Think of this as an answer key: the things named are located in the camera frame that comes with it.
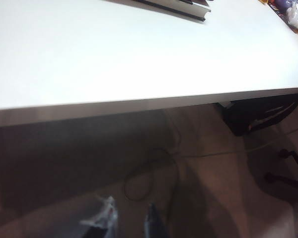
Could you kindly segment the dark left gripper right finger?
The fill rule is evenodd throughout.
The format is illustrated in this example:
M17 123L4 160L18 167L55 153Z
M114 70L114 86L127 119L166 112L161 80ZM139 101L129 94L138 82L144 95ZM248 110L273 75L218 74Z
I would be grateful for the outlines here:
M144 237L145 238L169 238L169 234L165 224L163 223L160 214L154 203L148 207L148 212L144 222Z

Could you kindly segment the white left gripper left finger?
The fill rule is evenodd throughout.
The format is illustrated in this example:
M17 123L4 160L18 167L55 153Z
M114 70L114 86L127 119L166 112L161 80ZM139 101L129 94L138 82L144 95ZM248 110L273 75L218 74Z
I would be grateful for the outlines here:
M81 220L79 223L89 227L83 238L117 238L118 237L118 210L116 201L112 196L107 198L96 197L102 205L90 218Z

